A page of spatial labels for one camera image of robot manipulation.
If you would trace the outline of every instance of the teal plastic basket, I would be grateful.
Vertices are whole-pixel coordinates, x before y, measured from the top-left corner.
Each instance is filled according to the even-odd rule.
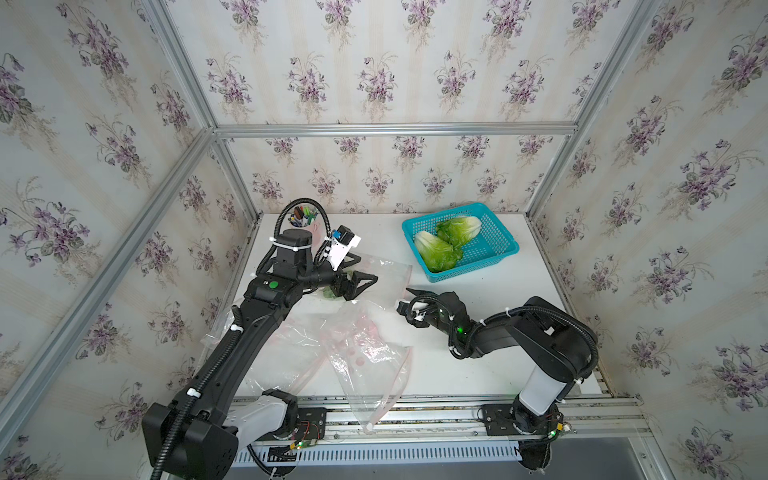
[[[432,235],[437,234],[437,224],[449,218],[472,216],[480,219],[482,228],[478,236],[471,242],[464,245],[464,257],[456,264],[454,268],[445,272],[432,273],[424,264],[421,254],[413,243],[415,235],[426,230]],[[487,266],[495,265],[502,261],[502,258],[514,255],[520,251],[520,246],[515,242],[515,238],[509,233],[502,222],[491,212],[491,209],[484,204],[470,204],[463,207],[456,207],[450,210],[444,210],[436,214],[424,215],[423,217],[412,218],[402,223],[402,232],[406,235],[408,245],[422,266],[427,279],[431,282],[439,282],[452,276],[462,273],[472,272]]]

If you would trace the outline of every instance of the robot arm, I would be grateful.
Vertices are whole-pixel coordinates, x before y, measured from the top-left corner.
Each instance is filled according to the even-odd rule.
[[[326,238],[331,239],[323,242],[314,260],[310,232],[279,232],[286,212],[303,203],[318,207],[328,230]],[[378,280],[360,272],[349,278],[343,272],[360,261],[349,253],[360,238],[344,226],[330,232],[327,216],[314,200],[291,202],[278,217],[271,240],[273,245],[248,284],[243,302],[232,307],[230,329],[203,367],[168,405],[154,403],[144,414],[141,427],[154,467],[151,480],[159,480],[163,471],[183,478],[221,480],[245,445],[269,432],[290,435],[297,424],[296,397],[267,390],[254,404],[227,418],[238,385],[305,293],[330,286],[337,296],[352,300]]]

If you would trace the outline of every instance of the plastic bag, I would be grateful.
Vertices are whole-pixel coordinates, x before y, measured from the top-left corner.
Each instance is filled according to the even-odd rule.
[[[365,433],[372,433],[398,401],[411,371],[411,347],[381,339],[371,320],[377,310],[382,311],[371,302],[346,303],[328,317],[320,332],[328,360]]]
[[[388,311],[396,309],[398,301],[406,295],[406,287],[411,281],[413,266],[367,253],[354,252],[354,254],[360,256],[360,263],[346,268],[345,272],[352,275],[354,271],[360,271],[371,273],[379,278],[376,284],[360,293],[356,300],[367,300]],[[312,295],[325,300],[338,300],[340,303],[344,300],[343,297],[334,296],[329,286],[317,290]]]
[[[298,395],[325,362],[319,341],[322,327],[321,315],[288,315],[264,343],[237,395],[259,396],[267,389]]]

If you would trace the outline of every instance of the black mounting plate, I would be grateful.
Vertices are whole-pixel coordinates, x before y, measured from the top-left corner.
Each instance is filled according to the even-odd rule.
[[[291,440],[322,440],[326,436],[326,413],[328,411],[323,408],[313,409],[299,409],[299,421],[296,423],[298,430],[295,434],[291,435]],[[260,436],[257,442],[270,441],[270,440],[284,440],[276,439],[271,433]]]
[[[511,403],[489,403],[480,408],[486,435],[489,437],[520,435],[512,425],[513,417],[509,412],[511,407]]]

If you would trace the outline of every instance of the metal vent grille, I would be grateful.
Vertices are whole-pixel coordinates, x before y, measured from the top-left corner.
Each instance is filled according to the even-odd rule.
[[[268,462],[269,447],[256,446],[254,450],[264,465],[384,465],[389,463],[449,463],[449,462],[504,462],[520,460],[517,442],[413,442],[370,445],[316,445],[299,451],[296,462]],[[247,450],[237,454],[232,467],[252,466]]]

